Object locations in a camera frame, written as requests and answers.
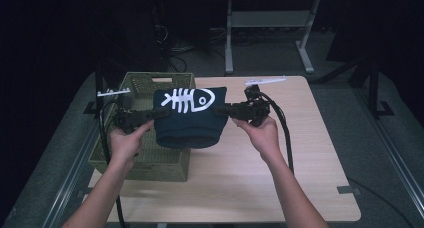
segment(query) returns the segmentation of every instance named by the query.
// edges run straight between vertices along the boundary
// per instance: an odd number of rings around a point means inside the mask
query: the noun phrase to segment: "plastic basket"
[[[153,108],[153,93],[158,89],[196,88],[191,73],[146,73],[129,72],[125,75],[121,89],[130,88],[133,97],[133,110]],[[115,106],[105,118],[108,132],[113,129],[110,119]],[[143,151],[135,158],[133,169],[128,173],[128,180],[179,181],[188,179],[190,149],[169,149],[156,144],[154,127],[144,134]],[[100,138],[97,140],[89,158],[89,163],[100,173],[106,170],[106,161]]]

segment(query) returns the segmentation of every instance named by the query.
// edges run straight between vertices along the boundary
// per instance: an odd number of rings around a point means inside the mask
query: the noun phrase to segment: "floor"
[[[193,49],[178,53],[191,44],[180,42],[171,59],[175,69],[192,72],[195,77],[224,76],[224,43],[222,30],[214,30],[215,40],[210,50]],[[240,29],[234,34],[234,73],[232,76],[299,75],[314,80],[343,65],[327,61],[326,54],[334,34],[315,31],[307,51],[314,65],[314,74],[306,74],[294,41],[302,30]],[[424,227],[420,214],[404,186],[386,141],[379,135],[362,97],[367,96],[367,83],[352,88],[349,70],[325,84],[310,85],[336,152],[345,170],[362,217],[352,223],[330,223],[331,227]],[[68,112],[62,119],[37,169],[21,194],[4,227],[43,227],[57,191],[68,174],[69,167],[85,142],[88,125],[93,117],[83,115],[86,104],[93,100],[93,75],[80,88]],[[381,117],[377,123],[384,127],[417,184],[424,185],[424,129],[400,99],[394,84],[380,74],[379,100],[387,101],[394,116]],[[93,168],[87,163],[78,175],[75,192],[67,199],[67,207],[59,223],[81,202]],[[131,227],[156,227],[156,224],[131,224]],[[285,224],[236,224],[235,227],[285,227]],[[108,224],[107,227],[119,227]],[[168,227],[219,227],[216,224],[168,224]]]

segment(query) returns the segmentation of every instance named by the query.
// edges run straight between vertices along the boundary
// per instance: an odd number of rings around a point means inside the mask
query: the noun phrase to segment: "table surface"
[[[226,102],[246,100],[249,77],[196,78],[197,88],[227,87]],[[305,78],[262,84],[262,92],[284,111],[290,130],[295,176],[327,221],[357,221],[361,213]],[[274,111],[270,116],[277,119]],[[280,146],[286,156],[284,133]],[[89,187],[100,173],[95,171]],[[229,119],[218,144],[193,149],[187,182],[126,180],[121,190],[128,222],[241,223],[284,222],[271,174],[246,133]],[[117,222],[114,208],[109,222]]]

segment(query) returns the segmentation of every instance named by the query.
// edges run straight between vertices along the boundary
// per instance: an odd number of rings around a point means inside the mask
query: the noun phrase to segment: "white fish print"
[[[207,94],[209,94],[210,96],[210,100],[209,102],[206,103],[207,99],[204,96],[200,96],[198,102],[200,105],[200,107],[194,107],[195,106],[195,101],[194,101],[194,92],[198,93],[200,91],[203,91]],[[182,109],[184,107],[184,113],[188,112],[188,108],[189,108],[189,102],[190,102],[190,108],[191,108],[191,112],[199,112],[199,111],[203,111],[206,110],[207,108],[209,108],[210,105],[212,105],[212,103],[215,101],[215,94],[208,90],[208,89],[183,89],[183,88],[179,88],[179,89],[174,89],[172,96],[170,96],[169,94],[165,93],[165,100],[161,103],[161,106],[165,106],[166,104],[168,104],[170,101],[172,101],[172,109],[175,110],[176,107],[178,106],[178,113],[182,112]]]

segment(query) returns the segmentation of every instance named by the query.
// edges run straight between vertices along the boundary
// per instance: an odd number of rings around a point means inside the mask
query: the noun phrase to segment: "hand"
[[[110,132],[111,163],[125,164],[128,165],[128,169],[131,169],[134,165],[134,157],[142,151],[141,139],[152,125],[153,120],[143,124],[131,134],[125,134],[119,128],[115,128]]]
[[[267,116],[259,127],[237,119],[233,119],[233,122],[246,131],[262,159],[268,161],[271,157],[282,156],[278,142],[277,123],[273,118]]]

